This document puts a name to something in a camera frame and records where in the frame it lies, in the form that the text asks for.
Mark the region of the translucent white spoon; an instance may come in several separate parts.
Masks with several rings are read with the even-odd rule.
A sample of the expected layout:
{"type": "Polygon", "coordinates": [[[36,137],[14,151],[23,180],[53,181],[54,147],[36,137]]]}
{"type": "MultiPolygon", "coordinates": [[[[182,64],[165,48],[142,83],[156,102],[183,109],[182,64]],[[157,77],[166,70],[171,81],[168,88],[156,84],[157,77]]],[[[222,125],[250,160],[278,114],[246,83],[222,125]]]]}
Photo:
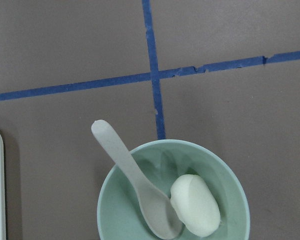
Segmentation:
{"type": "Polygon", "coordinates": [[[151,232],[163,240],[176,238],[183,224],[170,199],[144,175],[114,128],[107,121],[99,119],[92,124],[91,132],[132,184],[141,213],[151,232]]]}

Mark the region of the mint green bowl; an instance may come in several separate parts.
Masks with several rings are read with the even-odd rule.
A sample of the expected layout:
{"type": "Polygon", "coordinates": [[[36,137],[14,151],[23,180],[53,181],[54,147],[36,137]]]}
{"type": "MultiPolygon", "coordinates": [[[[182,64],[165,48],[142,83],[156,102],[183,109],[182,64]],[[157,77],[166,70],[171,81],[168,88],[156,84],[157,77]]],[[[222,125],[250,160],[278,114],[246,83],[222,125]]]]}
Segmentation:
{"type": "MultiPolygon", "coordinates": [[[[199,175],[214,196],[221,213],[211,240],[245,240],[250,234],[250,211],[245,192],[234,172],[210,150],[184,140],[148,142],[131,151],[146,177],[165,194],[181,175],[199,175]]],[[[102,240],[153,240],[135,190],[122,171],[113,167],[98,199],[97,227],[102,240]]]]}

